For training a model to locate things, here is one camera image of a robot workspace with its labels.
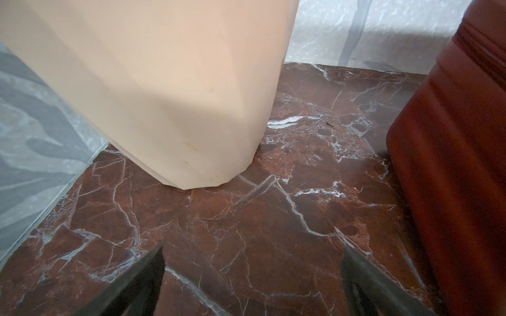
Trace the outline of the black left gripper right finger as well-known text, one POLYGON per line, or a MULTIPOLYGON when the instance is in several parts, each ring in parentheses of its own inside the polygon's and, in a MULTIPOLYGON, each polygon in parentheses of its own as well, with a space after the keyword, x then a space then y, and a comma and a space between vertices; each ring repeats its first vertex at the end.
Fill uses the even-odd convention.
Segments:
POLYGON ((351 315, 434 315, 351 247, 341 258, 341 276, 351 315))

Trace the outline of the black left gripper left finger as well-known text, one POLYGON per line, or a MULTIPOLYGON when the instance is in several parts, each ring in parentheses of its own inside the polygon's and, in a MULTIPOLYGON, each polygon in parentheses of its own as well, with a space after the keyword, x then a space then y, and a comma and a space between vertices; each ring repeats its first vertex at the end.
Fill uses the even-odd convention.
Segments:
POLYGON ((75 315, 153 315, 159 300, 165 259, 162 247, 146 254, 75 315))

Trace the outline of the red hard-shell suitcase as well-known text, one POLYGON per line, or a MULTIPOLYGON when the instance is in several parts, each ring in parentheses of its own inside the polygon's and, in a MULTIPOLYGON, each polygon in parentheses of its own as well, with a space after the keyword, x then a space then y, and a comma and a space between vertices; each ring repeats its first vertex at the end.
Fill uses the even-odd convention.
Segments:
POLYGON ((469 5, 387 149, 449 313, 504 315, 504 1, 469 5))

